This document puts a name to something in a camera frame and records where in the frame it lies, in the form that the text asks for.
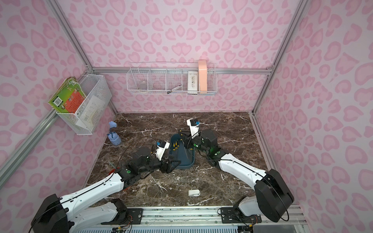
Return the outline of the teal plastic storage box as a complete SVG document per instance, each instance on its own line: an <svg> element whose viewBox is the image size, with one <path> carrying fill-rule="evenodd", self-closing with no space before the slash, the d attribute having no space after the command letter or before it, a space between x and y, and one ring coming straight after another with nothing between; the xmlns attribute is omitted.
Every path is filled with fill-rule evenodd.
<svg viewBox="0 0 373 233"><path fill-rule="evenodd" d="M177 161L181 161L176 169L187 170L190 169L195 163L195 152L184 147L184 142L179 134L174 134L171 137L170 148L169 148L170 158L176 160L173 166L177 164Z"/></svg>

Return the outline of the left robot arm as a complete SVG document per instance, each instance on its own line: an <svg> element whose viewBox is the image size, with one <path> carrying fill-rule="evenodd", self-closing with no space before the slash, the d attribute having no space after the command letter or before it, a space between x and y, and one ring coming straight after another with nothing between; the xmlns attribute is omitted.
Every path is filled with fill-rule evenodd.
<svg viewBox="0 0 373 233"><path fill-rule="evenodd" d="M58 197L46 197L31 221L30 233L75 233L84 228L101 225L131 225L134 216L120 199L113 199L98 207L98 201L127 189L137 181L145 179L159 170L171 173L181 164L180 160L163 158L164 149L157 148L156 154L147 151L102 180L81 190Z"/></svg>

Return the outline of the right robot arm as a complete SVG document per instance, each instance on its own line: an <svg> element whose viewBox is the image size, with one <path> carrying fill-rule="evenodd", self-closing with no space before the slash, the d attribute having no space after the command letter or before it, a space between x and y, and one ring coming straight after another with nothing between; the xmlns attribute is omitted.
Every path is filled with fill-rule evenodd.
<svg viewBox="0 0 373 233"><path fill-rule="evenodd" d="M289 220L288 209L294 196L277 170L258 169L239 160L218 145L211 129L194 133L180 130L178 134L186 149L203 152L212 167L235 176L254 190L254 198L244 197L236 202L241 215L264 215L272 222Z"/></svg>

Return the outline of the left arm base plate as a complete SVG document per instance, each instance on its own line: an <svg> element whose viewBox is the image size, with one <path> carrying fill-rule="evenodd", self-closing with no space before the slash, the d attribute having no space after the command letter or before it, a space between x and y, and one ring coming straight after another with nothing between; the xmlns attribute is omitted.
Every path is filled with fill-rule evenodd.
<svg viewBox="0 0 373 233"><path fill-rule="evenodd" d="M125 211L119 211L113 220L103 222L101 225L140 225L143 216L142 208L130 208Z"/></svg>

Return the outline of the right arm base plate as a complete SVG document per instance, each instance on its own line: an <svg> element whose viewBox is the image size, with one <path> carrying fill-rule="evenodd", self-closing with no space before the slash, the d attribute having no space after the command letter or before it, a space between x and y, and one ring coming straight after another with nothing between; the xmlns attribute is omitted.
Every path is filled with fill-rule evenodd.
<svg viewBox="0 0 373 233"><path fill-rule="evenodd" d="M261 215L245 216L239 209L234 207L221 207L217 210L217 213L224 224L244 223L255 225L262 222Z"/></svg>

